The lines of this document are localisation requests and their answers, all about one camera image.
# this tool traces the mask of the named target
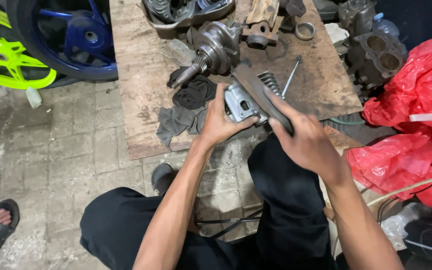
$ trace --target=black rag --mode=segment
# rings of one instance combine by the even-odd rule
[[[171,84],[176,81],[186,68],[188,67],[180,67],[172,72],[167,87],[171,87]],[[216,86],[216,83],[213,83],[206,76],[198,74],[181,85],[181,88],[173,95],[173,103],[188,110],[204,107],[206,101],[215,98]]]
[[[205,125],[206,113],[206,107],[195,110],[178,105],[170,108],[161,107],[157,116],[159,127],[156,130],[156,136],[168,147],[171,138],[185,130],[188,130],[191,135],[200,134]]]

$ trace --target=foot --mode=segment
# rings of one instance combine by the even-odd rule
[[[169,164],[163,163],[157,165],[151,173],[151,186],[153,187],[154,195],[165,195],[175,177],[176,171]]]
[[[0,223],[8,225],[11,223],[11,213],[6,209],[0,209]]]

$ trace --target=metal ring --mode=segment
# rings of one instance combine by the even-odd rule
[[[299,27],[306,27],[310,31],[310,35],[304,35],[299,31]],[[298,39],[303,41],[312,40],[316,35],[316,28],[315,26],[308,21],[302,21],[298,22],[296,25],[296,30],[294,31],[294,34],[297,36]]]

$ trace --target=dirty floor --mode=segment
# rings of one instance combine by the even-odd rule
[[[0,270],[105,270],[79,244],[86,205],[116,187],[154,196],[150,175],[159,163],[178,169],[186,151],[129,160],[117,82],[76,83],[40,91],[43,106],[32,109],[23,90],[0,88],[0,201],[21,210],[16,232],[0,250]],[[243,217],[261,199],[246,160],[263,138],[218,146],[203,175],[195,205],[200,220]],[[237,227],[222,239],[256,231]],[[205,225],[210,236],[223,225]]]

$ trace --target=plywood board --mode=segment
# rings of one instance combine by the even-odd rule
[[[169,147],[156,136],[159,109],[173,105],[171,97],[175,90],[167,87],[166,82],[178,68],[161,54],[161,49],[176,37],[176,32],[157,32],[151,28],[140,9],[141,0],[109,0],[109,3],[129,158],[134,160],[188,148],[194,136],[186,132],[174,137]],[[293,34],[285,34],[290,41],[288,56],[272,62],[267,61],[264,51],[248,49],[243,42],[242,56],[248,56],[258,70],[271,70],[283,86],[292,70],[293,59],[303,54],[304,63],[293,78],[286,100],[298,110],[314,113],[320,119],[360,111],[358,97],[342,63],[338,62],[313,2],[304,0],[304,3],[307,12],[303,19],[311,21],[318,30],[312,41],[302,43],[294,40]],[[249,10],[250,4],[238,1],[233,13],[235,20],[243,17],[243,11]],[[220,76],[212,78],[215,82],[228,80]]]

